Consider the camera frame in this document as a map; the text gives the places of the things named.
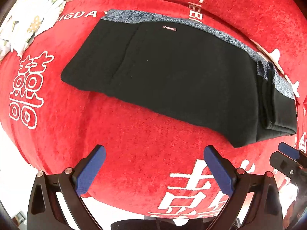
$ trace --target black fabric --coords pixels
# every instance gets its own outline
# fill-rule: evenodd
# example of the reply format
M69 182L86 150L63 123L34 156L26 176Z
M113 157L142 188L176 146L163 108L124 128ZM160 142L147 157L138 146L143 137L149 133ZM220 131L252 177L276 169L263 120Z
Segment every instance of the black fabric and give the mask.
M100 20L61 78L208 127L234 147L294 134L282 131L293 115L283 123L275 104L291 99L274 93L272 77L259 83L256 63L244 50L183 24ZM295 109L294 100L284 109L291 103Z
M213 220L203 222L203 219L190 219L183 226L161 220L121 220L111 225L111 230L206 230ZM237 219L230 230L237 230L240 221Z

